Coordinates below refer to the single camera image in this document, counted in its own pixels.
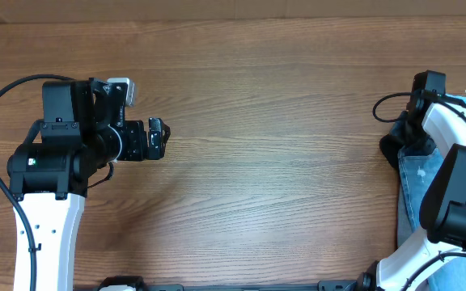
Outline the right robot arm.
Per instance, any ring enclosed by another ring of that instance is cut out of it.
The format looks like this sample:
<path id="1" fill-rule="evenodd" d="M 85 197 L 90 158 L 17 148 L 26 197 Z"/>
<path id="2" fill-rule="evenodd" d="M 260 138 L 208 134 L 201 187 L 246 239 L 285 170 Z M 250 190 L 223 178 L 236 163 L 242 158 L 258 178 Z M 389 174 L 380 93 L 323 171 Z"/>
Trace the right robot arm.
<path id="1" fill-rule="evenodd" d="M 349 290 L 466 290 L 466 94 L 449 95 L 446 79 L 416 74 L 380 140 L 400 176 L 399 246 Z"/>

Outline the light blue denim jeans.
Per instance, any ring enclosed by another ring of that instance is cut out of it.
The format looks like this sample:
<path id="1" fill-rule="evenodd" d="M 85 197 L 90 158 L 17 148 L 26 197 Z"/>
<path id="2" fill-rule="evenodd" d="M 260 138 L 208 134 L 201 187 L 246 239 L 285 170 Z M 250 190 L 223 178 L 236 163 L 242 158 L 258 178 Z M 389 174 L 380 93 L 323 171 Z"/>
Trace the light blue denim jeans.
<path id="1" fill-rule="evenodd" d="M 428 101 L 414 101 L 405 115 L 393 125 L 392 134 L 405 138 L 407 133 L 420 131 L 405 145 L 398 146 L 392 157 L 400 176 L 397 244 L 401 245 L 420 226 L 420 206 L 427 189 L 443 163 L 436 145 L 424 136 L 422 121 L 430 106 Z M 454 258 L 450 263 L 424 280 L 419 290 L 466 290 L 466 259 Z"/>

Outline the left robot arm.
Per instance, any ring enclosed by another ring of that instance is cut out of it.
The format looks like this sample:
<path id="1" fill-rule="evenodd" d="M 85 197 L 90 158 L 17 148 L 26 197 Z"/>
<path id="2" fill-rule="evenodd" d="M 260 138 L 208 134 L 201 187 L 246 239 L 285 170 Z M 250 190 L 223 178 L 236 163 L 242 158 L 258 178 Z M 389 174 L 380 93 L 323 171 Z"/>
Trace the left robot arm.
<path id="1" fill-rule="evenodd" d="M 36 255 L 36 289 L 72 290 L 78 228 L 89 178 L 116 161 L 164 156 L 170 129 L 155 117 L 126 120 L 135 100 L 128 78 L 51 81 L 42 86 L 44 118 L 7 163 L 10 191 L 30 224 L 28 241 L 16 222 L 13 288 L 28 290 L 29 255 Z"/>

